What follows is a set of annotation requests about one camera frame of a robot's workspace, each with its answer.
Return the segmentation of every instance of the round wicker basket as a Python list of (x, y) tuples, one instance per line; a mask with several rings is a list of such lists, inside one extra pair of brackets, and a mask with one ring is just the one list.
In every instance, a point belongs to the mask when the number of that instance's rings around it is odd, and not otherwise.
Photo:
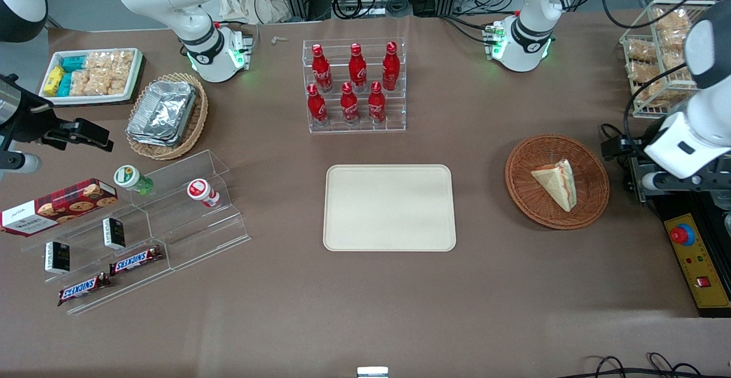
[[(556, 164), (571, 163), (577, 203), (564, 211), (531, 172)], [(505, 164), (505, 183), (513, 201), (533, 221), (557, 230), (575, 230), (596, 221), (609, 203), (609, 178), (600, 160), (583, 144), (567, 136), (543, 134), (520, 142)]]
[[(180, 144), (175, 147), (151, 146), (150, 144), (143, 144), (141, 142), (134, 141), (130, 138), (130, 136), (127, 136), (127, 141), (130, 142), (132, 149), (141, 156), (161, 161), (175, 159), (190, 151), (190, 149), (195, 145), (195, 142), (198, 141), (198, 138), (200, 138), (200, 134), (203, 132), (203, 124), (206, 123), (206, 116), (208, 116), (208, 97), (206, 97), (206, 92), (200, 84), (200, 81), (188, 74), (167, 74), (159, 77), (155, 81), (185, 81), (194, 86), (198, 91), (198, 94), (195, 97), (195, 107), (191, 112), (190, 119), (188, 119), (188, 125), (186, 126), (185, 133), (183, 133), (183, 139)], [(149, 89), (151, 85), (152, 82), (147, 87), (144, 87), (144, 91), (138, 95), (135, 105), (131, 110), (130, 120), (133, 116), (135, 116), (135, 112), (139, 107), (139, 102), (142, 100), (144, 93), (147, 92), (147, 89)]]

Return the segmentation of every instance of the acrylic bottle rack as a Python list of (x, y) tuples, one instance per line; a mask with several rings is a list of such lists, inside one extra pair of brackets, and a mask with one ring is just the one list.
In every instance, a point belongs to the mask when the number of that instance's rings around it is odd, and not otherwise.
[[(103, 215), (89, 214), (94, 217), (80, 224), (57, 227), (48, 234), (50, 237), (39, 237), (42, 242), (27, 246), (23, 251), (43, 256), (45, 243), (49, 240), (70, 246), (71, 271), (62, 275), (45, 273), (48, 276), (46, 283), (60, 290), (92, 279), (102, 271), (109, 274), (110, 263), (121, 261), (151, 246), (160, 246), (162, 259), (110, 277), (110, 286), (62, 305), (67, 313), (88, 311), (250, 239), (241, 212), (231, 204), (226, 183), (221, 176), (227, 171), (228, 167), (206, 150), (160, 170), (143, 172), (154, 182), (152, 193), (140, 196), (118, 189), (120, 206), (117, 209), (102, 209), (101, 212), (105, 212)], [(204, 178), (221, 194), (217, 206), (206, 207), (188, 196), (186, 186), (196, 178)], [(123, 250), (104, 246), (102, 220), (107, 217), (123, 224), (126, 242)], [(55, 305), (57, 301), (58, 295), (49, 297), (48, 305)]]
[[(394, 91), (383, 90), (386, 97), (386, 122), (375, 125), (368, 117), (368, 96), (371, 93), (371, 82), (381, 81), (383, 74), (383, 58), (386, 55), (386, 44), (395, 42), (397, 55), (400, 60), (399, 80), (396, 82)], [(366, 74), (368, 89), (363, 93), (354, 93), (358, 97), (358, 113), (360, 123), (349, 126), (343, 118), (342, 107), (340, 106), (340, 95), (342, 95), (343, 82), (350, 81), (348, 62), (350, 61), (350, 45), (354, 42), (360, 44), (362, 56), (366, 63)], [(330, 123), (324, 127), (314, 125), (312, 115), (307, 110), (307, 86), (315, 82), (312, 72), (312, 46), (322, 45), (324, 56), (330, 63), (332, 73), (332, 91), (322, 94), (326, 100), (327, 114), (330, 116)], [(305, 81), (303, 110), (307, 114), (307, 122), (310, 133), (333, 134), (347, 132), (389, 132), (404, 131), (407, 129), (407, 44), (402, 37), (392, 39), (337, 39), (337, 40), (305, 40), (302, 49), (302, 68)]]

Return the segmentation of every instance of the brown table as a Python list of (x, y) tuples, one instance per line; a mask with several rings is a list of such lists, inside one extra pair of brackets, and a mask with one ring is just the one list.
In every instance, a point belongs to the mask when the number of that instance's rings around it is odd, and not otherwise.
[[(621, 15), (627, 21), (633, 14)], [(475, 21), (488, 22), (485, 17)], [(274, 35), (289, 42), (271, 45)], [(303, 39), (408, 39), (408, 128), (402, 134), (312, 136), (303, 103)], [(0, 375), (558, 376), (590, 371), (592, 355), (649, 367), (645, 352), (731, 373), (731, 320), (696, 316), (660, 222), (607, 164), (609, 206), (583, 230), (548, 230), (510, 200), (503, 167), (534, 134), (573, 136), (599, 152), (598, 125), (619, 123), (628, 98), (616, 60), (621, 30), (600, 13), (565, 14), (538, 69), (515, 74), (438, 19), (326, 21), (262, 27), (251, 70), (206, 84), (209, 148), (252, 239), (80, 316), (55, 307), (41, 258), (0, 243)], [(51, 50), (140, 48), (143, 84), (190, 72), (168, 30), (51, 32)], [(20, 144), (44, 160), (6, 175), (0, 207), (88, 177), (110, 178), (134, 154), (128, 106), (58, 110), (112, 131), (112, 154)], [(332, 253), (322, 245), (324, 178), (333, 164), (445, 164), (452, 170), (457, 246), (449, 253)]]

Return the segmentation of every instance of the sandwich wedge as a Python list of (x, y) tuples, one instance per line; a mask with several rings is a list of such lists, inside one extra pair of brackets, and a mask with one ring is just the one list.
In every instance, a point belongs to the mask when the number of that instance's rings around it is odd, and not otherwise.
[(569, 160), (562, 159), (554, 165), (540, 167), (531, 175), (564, 211), (570, 212), (576, 206), (576, 184)]

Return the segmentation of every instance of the yellow control panel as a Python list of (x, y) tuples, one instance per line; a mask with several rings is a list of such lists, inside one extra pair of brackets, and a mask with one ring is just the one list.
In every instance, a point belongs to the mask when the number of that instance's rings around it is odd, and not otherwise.
[(691, 214), (669, 219), (665, 229), (698, 308), (731, 308)]

